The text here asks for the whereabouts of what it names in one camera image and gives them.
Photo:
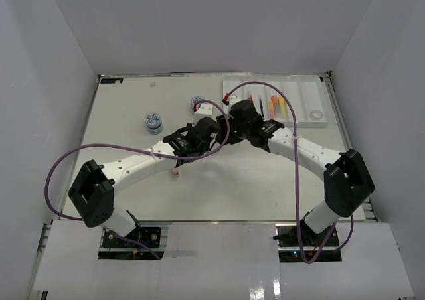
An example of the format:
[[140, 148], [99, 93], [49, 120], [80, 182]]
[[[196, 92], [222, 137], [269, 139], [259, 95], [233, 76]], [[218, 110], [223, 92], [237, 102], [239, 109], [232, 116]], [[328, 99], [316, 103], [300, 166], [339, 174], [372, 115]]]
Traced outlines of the blue jar with label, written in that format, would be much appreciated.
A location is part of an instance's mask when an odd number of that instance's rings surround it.
[[202, 96], [194, 96], [191, 98], [191, 111], [195, 113], [205, 98]]

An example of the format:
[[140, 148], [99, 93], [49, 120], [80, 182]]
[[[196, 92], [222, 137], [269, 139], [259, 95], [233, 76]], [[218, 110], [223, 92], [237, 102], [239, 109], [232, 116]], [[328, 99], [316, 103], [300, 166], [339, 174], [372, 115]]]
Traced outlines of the blue gel pen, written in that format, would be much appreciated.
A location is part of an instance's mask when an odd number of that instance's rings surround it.
[[258, 95], [258, 102], [260, 106], [260, 115], [262, 116], [262, 119], [265, 120], [264, 103], [261, 95]]

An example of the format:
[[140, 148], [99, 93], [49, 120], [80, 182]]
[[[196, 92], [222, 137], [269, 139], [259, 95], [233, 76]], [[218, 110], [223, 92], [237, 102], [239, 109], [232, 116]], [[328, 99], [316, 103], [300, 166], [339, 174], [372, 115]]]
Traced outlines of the orange capped pink highlighter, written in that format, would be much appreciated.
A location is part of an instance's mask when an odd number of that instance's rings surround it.
[[272, 102], [268, 102], [268, 108], [270, 112], [270, 119], [276, 119], [278, 117], [278, 106]]

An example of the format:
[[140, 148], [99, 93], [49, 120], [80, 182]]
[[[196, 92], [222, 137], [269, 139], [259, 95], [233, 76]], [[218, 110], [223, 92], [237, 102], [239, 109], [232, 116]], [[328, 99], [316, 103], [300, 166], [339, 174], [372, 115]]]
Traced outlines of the small clear tape roll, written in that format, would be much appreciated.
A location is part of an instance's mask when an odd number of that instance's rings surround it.
[[321, 121], [323, 119], [323, 112], [320, 110], [314, 109], [309, 114], [311, 120], [313, 121]]

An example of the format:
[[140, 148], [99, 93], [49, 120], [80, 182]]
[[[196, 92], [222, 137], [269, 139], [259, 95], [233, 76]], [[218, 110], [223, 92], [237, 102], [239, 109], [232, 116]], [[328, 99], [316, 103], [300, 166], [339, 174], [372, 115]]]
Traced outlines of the orange marker pen body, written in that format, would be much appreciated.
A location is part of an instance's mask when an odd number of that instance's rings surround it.
[[274, 117], [280, 117], [281, 116], [280, 105], [279, 105], [278, 97], [276, 95], [271, 96], [270, 104], [271, 104], [270, 107], [273, 110]]

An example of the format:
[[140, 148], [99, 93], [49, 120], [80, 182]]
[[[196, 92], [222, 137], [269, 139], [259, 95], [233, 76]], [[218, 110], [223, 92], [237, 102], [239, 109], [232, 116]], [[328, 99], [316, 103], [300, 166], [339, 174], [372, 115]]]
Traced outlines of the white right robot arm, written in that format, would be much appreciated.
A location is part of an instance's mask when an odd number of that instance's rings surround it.
[[230, 116], [228, 144], [247, 140], [253, 147], [298, 162], [323, 181], [324, 199], [301, 221], [299, 236], [304, 244], [317, 245], [325, 229], [340, 218], [350, 217], [375, 191], [358, 151], [340, 152], [297, 138], [284, 124], [263, 120], [249, 99], [231, 96], [224, 103]]

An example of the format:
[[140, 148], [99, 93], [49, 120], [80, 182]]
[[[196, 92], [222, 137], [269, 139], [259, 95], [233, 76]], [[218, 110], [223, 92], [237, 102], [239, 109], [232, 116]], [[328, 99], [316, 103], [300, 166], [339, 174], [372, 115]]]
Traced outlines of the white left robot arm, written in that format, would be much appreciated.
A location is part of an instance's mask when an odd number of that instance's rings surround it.
[[122, 191], [156, 173], [171, 170], [211, 150], [220, 125], [209, 117], [166, 136], [147, 149], [109, 163], [85, 162], [74, 179], [68, 197], [88, 228], [103, 226], [117, 233], [125, 246], [139, 242], [140, 229], [126, 210], [114, 206]]

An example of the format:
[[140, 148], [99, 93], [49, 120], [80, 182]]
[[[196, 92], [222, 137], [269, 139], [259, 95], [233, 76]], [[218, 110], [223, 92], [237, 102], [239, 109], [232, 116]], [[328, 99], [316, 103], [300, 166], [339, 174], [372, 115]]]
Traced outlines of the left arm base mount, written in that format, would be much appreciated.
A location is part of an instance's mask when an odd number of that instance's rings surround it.
[[103, 230], [98, 259], [101, 260], [160, 260], [167, 245], [167, 227], [142, 226], [122, 240], [109, 230]]

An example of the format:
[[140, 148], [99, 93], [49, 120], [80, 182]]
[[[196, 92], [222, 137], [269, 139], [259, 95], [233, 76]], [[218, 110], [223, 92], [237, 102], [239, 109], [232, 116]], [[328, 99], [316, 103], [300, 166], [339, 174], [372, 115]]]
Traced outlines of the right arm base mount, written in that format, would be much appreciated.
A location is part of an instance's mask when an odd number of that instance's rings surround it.
[[[327, 227], [322, 233], [316, 234], [305, 227], [303, 221], [301, 221], [301, 242], [307, 259], [311, 259], [317, 253], [330, 228]], [[276, 234], [272, 239], [277, 242], [280, 263], [303, 263], [296, 225], [277, 226]], [[334, 228], [316, 262], [341, 262], [343, 260], [341, 252], [333, 251], [339, 246], [338, 233]]]

